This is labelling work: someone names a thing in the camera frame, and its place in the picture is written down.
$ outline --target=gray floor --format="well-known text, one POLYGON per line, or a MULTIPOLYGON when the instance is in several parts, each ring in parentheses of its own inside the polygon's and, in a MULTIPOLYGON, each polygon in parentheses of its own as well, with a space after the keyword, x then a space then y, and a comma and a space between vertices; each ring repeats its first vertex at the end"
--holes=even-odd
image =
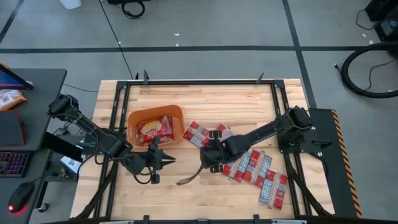
MULTIPOLYGON (((370 0, 289 0, 301 46, 362 46, 379 42, 373 30, 355 25, 356 13, 370 0)), ((17 0, 0 8, 0 30, 17 0)), ((293 46, 281 0, 151 0, 138 20, 123 16, 120 8, 104 1, 123 47, 280 45, 293 46)), ((359 22, 371 27, 367 15, 359 22)), ((97 0, 65 10, 55 0, 25 0, 1 49, 117 47, 97 0)), ((133 74, 146 69, 151 78, 301 78, 294 51, 126 52, 133 74)), ((303 52, 315 101, 319 108, 338 110, 351 168, 366 218, 398 220, 398 99, 372 100, 345 89, 333 64, 341 65, 350 52, 303 52)), ((367 87, 369 69, 391 60, 385 52, 371 52, 354 61, 354 82, 367 87)), ((65 83, 97 90, 100 80, 128 79, 120 53, 0 54, 14 68, 66 68, 65 83)), ((373 90, 398 89, 393 62, 374 71, 373 90)), ((95 93, 64 87, 74 95, 87 116, 93 114, 95 93)), ((49 130, 61 123, 54 121, 49 130)), ((46 213, 35 212, 31 223, 65 220, 70 213, 75 184, 49 186, 46 213)))

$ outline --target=yellow and black caution tape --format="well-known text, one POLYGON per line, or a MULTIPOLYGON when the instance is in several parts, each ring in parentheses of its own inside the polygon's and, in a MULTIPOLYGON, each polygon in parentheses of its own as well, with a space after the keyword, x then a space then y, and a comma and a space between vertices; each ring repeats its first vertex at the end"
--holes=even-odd
POLYGON ((338 122, 337 111, 332 110, 331 112, 333 113, 333 117, 335 119, 335 125, 336 125, 338 140, 340 142, 340 149, 341 149, 341 153, 343 155, 343 160, 344 160, 345 168, 346 168, 346 171, 347 171, 349 187, 351 188, 351 194, 353 195, 354 207, 355 207, 355 210, 356 210, 356 216, 358 218, 362 218, 361 207, 359 207, 358 194, 356 193, 356 189, 355 189, 355 185, 354 185, 353 173, 351 172, 351 167, 349 166, 347 150, 346 150, 346 146, 344 144, 343 133, 341 132, 340 123, 338 122))

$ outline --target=orange plastic bowl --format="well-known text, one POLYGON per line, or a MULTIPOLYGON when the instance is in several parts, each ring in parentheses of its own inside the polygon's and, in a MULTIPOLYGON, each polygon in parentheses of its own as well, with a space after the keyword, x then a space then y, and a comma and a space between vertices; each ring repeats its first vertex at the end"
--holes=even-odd
POLYGON ((127 119, 127 140, 133 146, 147 147, 137 142, 136 126, 146 121, 152 121, 161 118, 165 115, 172 117, 174 141, 161 143, 159 145, 161 146, 176 143, 181 139, 185 131, 182 109, 177 105, 160 106, 132 112, 127 119))

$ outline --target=bag of chips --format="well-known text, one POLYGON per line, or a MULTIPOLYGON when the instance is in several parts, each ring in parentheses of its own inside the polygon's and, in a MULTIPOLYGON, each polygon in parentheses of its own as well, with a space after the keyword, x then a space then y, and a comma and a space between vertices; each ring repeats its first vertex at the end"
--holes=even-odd
POLYGON ((0 111, 9 110, 27 101, 19 90, 0 90, 0 111))
POLYGON ((156 136, 160 137, 160 143, 174 141, 171 116, 163 116, 154 121, 147 121, 136 126, 136 139, 139 145, 148 146, 153 143, 156 136))

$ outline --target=backlit keyboard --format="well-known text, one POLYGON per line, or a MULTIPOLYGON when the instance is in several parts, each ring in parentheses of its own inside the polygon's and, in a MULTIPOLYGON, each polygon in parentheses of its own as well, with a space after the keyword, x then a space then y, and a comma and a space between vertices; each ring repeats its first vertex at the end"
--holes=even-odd
POLYGON ((30 152, 0 151, 0 177, 24 177, 30 152))

